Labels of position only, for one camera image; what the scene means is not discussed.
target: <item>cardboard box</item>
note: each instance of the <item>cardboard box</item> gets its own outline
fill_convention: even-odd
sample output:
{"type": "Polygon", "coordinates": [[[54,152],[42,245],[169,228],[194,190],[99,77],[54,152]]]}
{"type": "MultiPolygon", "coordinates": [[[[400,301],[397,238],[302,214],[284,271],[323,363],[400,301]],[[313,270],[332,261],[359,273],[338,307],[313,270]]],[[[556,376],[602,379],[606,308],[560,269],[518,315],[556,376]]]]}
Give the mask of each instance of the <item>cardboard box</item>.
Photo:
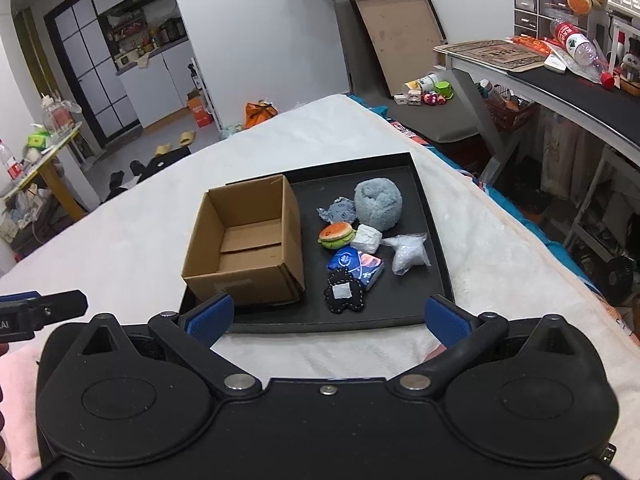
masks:
{"type": "Polygon", "coordinates": [[[203,128],[208,124],[213,122],[213,116],[208,114],[204,109],[204,105],[202,104],[202,97],[196,96],[192,97],[187,101],[187,106],[191,113],[193,114],[193,118],[196,119],[196,124],[199,128],[203,128]]]}
{"type": "Polygon", "coordinates": [[[299,300],[305,288],[298,202],[283,175],[204,195],[182,278],[201,301],[226,290],[237,306],[299,300]]]}

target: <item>small drawer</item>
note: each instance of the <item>small drawer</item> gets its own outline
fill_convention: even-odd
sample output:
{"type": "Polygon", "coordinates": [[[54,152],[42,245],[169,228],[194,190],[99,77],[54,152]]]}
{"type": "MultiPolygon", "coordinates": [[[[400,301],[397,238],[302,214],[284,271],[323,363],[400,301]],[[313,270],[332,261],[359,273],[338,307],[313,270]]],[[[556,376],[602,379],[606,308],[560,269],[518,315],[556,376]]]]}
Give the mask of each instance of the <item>small drawer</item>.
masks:
{"type": "Polygon", "coordinates": [[[513,6],[534,14],[538,12],[538,0],[513,0],[513,6]]]}
{"type": "Polygon", "coordinates": [[[587,16],[576,16],[569,8],[566,0],[538,0],[540,6],[539,14],[548,18],[561,18],[576,27],[587,29],[587,16]]]}
{"type": "Polygon", "coordinates": [[[535,14],[523,12],[522,10],[514,10],[513,17],[513,23],[515,25],[538,30],[538,17],[535,14]]]}
{"type": "Polygon", "coordinates": [[[538,16],[538,39],[553,38],[551,34],[551,20],[544,16],[538,16]]]}
{"type": "Polygon", "coordinates": [[[530,28],[520,27],[518,25],[513,25],[513,35],[514,36],[530,36],[532,38],[536,37],[536,31],[531,30],[530,28]]]}

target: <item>black tray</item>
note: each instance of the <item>black tray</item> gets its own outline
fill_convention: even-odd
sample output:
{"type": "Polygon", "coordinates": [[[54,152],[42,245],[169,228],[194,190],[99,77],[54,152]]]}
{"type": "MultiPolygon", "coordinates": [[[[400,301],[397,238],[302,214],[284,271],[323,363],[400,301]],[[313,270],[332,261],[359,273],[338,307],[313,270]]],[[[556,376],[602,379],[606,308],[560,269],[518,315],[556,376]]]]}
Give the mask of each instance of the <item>black tray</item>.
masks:
{"type": "MultiPolygon", "coordinates": [[[[230,332],[287,333],[333,332],[421,324],[424,322],[424,301],[441,294],[454,301],[447,264],[433,223],[429,203],[409,153],[361,158],[287,171],[298,200],[302,225],[302,253],[306,291],[297,303],[282,306],[242,306],[236,308],[230,332]],[[402,216],[398,224],[385,231],[385,237],[398,234],[428,232],[427,254],[431,270],[412,267],[404,276],[391,272],[394,250],[380,246],[376,256],[383,259],[385,269],[377,282],[365,294],[364,311],[346,310],[332,314],[324,302],[327,287],[326,265],[334,254],[318,243],[318,233],[326,227],[316,208],[328,207],[339,196],[353,198],[356,184],[376,177],[391,179],[402,194],[402,216]]],[[[186,290],[180,312],[196,305],[196,299],[186,290]]]]}

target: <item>gray felt piece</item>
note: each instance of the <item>gray felt piece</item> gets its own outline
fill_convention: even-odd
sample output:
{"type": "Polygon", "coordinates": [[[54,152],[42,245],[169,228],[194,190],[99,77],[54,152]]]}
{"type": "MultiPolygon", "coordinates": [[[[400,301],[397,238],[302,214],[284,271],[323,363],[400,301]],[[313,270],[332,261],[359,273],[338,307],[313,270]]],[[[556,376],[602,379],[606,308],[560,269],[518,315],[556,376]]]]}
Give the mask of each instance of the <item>gray felt piece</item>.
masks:
{"type": "Polygon", "coordinates": [[[388,178],[372,178],[359,183],[353,201],[360,223],[378,231],[391,229],[402,213],[402,195],[388,178]]]}
{"type": "Polygon", "coordinates": [[[318,215],[325,222],[329,224],[335,224],[336,222],[347,222],[347,224],[353,224],[356,221],[356,209],[353,205],[353,200],[349,200],[341,196],[336,198],[334,203],[329,206],[329,209],[318,208],[318,215]]]}

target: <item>bed sheet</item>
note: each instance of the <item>bed sheet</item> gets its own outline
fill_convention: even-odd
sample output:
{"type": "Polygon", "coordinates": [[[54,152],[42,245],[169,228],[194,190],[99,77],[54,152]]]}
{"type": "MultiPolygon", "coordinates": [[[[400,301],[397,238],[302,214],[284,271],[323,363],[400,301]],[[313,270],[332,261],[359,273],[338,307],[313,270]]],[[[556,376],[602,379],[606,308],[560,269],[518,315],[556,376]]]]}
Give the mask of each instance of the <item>bed sheet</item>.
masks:
{"type": "MultiPolygon", "coordinates": [[[[58,235],[0,279],[0,294],[80,288],[84,320],[122,324],[177,310],[180,270],[204,191],[364,156],[410,152],[430,202],[456,303],[508,319],[557,312],[594,343],[620,402],[614,466],[640,477],[640,349],[587,287],[468,178],[379,116],[337,95],[183,159],[58,235]]],[[[32,344],[42,346],[51,327],[32,344]]],[[[423,326],[349,333],[225,335],[214,349],[259,377],[391,377],[438,346],[423,326]]]]}

